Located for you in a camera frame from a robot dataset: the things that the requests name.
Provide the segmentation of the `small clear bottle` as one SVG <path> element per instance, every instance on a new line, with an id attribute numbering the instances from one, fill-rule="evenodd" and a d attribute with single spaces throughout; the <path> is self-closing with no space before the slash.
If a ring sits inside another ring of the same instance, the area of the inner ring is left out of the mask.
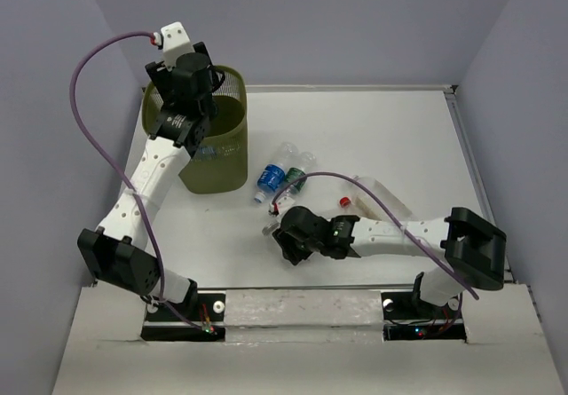
<path id="1" fill-rule="evenodd" d="M 262 229 L 262 235 L 263 236 L 271 235 L 276 229 L 279 228 L 279 226 L 280 224 L 277 221 L 271 222 Z"/>

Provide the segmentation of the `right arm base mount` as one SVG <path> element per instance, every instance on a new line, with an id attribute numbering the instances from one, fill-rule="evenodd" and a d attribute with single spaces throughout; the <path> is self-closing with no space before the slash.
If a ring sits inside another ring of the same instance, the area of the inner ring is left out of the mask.
<path id="1" fill-rule="evenodd" d="M 444 306 L 424 303 L 406 291 L 382 292 L 381 300 L 383 338 L 387 342 L 467 339 L 462 296 L 451 298 Z"/>

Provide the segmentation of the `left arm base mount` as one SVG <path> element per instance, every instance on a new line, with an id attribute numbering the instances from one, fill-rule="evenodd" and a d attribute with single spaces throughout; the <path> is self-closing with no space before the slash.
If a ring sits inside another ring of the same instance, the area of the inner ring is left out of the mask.
<path id="1" fill-rule="evenodd" d="M 147 342 L 223 342 L 225 305 L 225 291 L 200 289 L 196 306 L 185 315 L 189 325 L 168 307 L 148 304 L 140 336 Z"/>

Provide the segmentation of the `green label water bottle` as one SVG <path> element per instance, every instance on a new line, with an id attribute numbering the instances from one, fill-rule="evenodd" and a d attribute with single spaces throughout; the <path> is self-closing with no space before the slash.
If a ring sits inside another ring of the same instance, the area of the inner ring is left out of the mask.
<path id="1" fill-rule="evenodd" d="M 314 170 L 316 165 L 317 158 L 310 152 L 302 152 L 294 157 L 290 162 L 288 172 L 282 180 L 280 186 L 283 187 L 290 183 L 292 183 L 292 185 L 283 191 L 279 200 L 283 200 L 285 198 L 291 198 L 294 200 L 301 193 L 306 182 L 305 179 L 301 181 L 296 180 L 301 176 L 310 173 L 312 170 Z"/>

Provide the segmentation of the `blue label water bottle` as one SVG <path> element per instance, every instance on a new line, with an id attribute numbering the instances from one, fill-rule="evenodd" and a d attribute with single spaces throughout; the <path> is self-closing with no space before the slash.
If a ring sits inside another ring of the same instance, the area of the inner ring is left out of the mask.
<path id="1" fill-rule="evenodd" d="M 291 142 L 283 142 L 276 148 L 256 181 L 253 197 L 255 203 L 261 204 L 276 193 L 287 175 L 289 165 L 297 155 L 298 148 Z"/>

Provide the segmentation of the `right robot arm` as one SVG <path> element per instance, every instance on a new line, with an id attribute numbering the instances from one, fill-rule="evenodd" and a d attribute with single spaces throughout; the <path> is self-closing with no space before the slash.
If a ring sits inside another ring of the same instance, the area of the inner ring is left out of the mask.
<path id="1" fill-rule="evenodd" d="M 357 215 L 324 218 L 289 209 L 272 231 L 283 257 L 298 265 L 313 253 L 335 260 L 375 256 L 428 257 L 435 265 L 414 279 L 410 310 L 428 317 L 463 292 L 504 286 L 506 234 L 470 209 L 448 217 L 398 223 Z"/>

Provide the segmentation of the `large clear plastic bottle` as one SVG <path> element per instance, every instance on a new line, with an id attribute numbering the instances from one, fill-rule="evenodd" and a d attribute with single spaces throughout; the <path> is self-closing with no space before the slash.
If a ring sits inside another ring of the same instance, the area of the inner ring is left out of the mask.
<path id="1" fill-rule="evenodd" d="M 352 178 L 371 191 L 399 221 L 415 220 L 414 213 L 381 182 L 370 177 L 353 176 Z M 349 188 L 348 197 L 351 199 L 352 208 L 359 216 L 391 221 L 383 208 L 366 192 L 353 184 L 350 184 Z"/>

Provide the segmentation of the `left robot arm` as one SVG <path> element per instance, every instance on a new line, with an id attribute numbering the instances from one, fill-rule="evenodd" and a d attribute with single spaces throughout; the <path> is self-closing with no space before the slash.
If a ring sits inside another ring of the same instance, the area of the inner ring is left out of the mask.
<path id="1" fill-rule="evenodd" d="M 106 217 L 94 230 L 84 229 L 77 245 L 95 280 L 101 280 L 162 304 L 173 317 L 191 317 L 198 304 L 194 280 L 165 268 L 152 229 L 174 179 L 198 152 L 218 108 L 213 94 L 224 72 L 211 62 L 204 43 L 165 62 L 146 67 L 162 96 L 162 108 L 149 132 L 139 164 Z"/>

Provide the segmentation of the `red cap soda bottle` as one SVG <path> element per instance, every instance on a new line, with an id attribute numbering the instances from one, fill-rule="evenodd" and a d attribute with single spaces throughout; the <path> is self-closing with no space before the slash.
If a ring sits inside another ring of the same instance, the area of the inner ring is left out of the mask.
<path id="1" fill-rule="evenodd" d="M 339 206 L 342 209 L 348 209 L 351 205 L 352 205 L 352 202 L 351 202 L 351 199 L 349 197 L 344 196 L 339 200 Z"/>

